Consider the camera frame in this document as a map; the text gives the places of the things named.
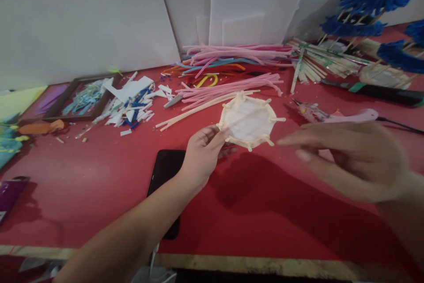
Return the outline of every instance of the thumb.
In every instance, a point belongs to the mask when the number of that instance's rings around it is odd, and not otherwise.
[[[371,201],[369,196],[371,184],[368,182],[352,175],[319,155],[302,149],[297,150],[296,155],[317,177],[346,197],[355,201]]]
[[[230,132],[228,130],[219,131],[206,147],[212,150],[213,152],[216,152],[216,155],[218,155],[222,146],[224,146],[225,144],[225,139],[229,135]]]

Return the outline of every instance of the picture frame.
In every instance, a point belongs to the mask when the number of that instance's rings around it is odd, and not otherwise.
[[[43,121],[46,122],[53,122],[56,120],[63,120],[67,122],[77,122],[77,121],[93,121],[95,118],[97,118],[99,115],[102,114],[103,109],[105,108],[106,104],[108,103],[109,99],[113,97],[113,95],[106,90],[103,96],[100,98],[100,100],[96,103],[93,110],[89,114],[82,114],[82,115],[61,115],[61,111],[64,108],[67,101],[72,97],[74,92],[86,82],[94,82],[101,79],[106,78],[113,78],[112,86],[117,87],[122,76],[119,73],[111,74],[102,74],[102,75],[95,75],[95,76],[88,76],[88,77],[80,77],[75,78],[71,84],[66,88],[66,90],[60,95],[60,97],[56,100],[56,102],[52,105],[52,107],[45,113],[44,117],[42,118]]]

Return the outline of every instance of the hand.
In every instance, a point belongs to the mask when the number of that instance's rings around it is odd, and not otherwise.
[[[179,175],[200,191],[208,182],[219,158],[237,151],[233,144],[226,143],[228,132],[210,125],[198,131],[189,139],[184,163]]]
[[[416,178],[398,143],[375,122],[307,124],[277,144],[299,146],[296,154],[315,175],[355,201],[399,199]],[[330,149],[335,163],[319,156],[321,149]]]

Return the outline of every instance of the wooden table edge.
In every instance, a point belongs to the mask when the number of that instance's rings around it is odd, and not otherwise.
[[[77,249],[0,245],[0,255],[67,260]],[[158,253],[155,266],[369,282],[412,282],[400,266],[350,261]]]

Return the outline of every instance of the yellow paper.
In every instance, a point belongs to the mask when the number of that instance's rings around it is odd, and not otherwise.
[[[47,86],[37,87],[1,95],[0,119],[10,117],[17,113],[22,114],[46,89]]]

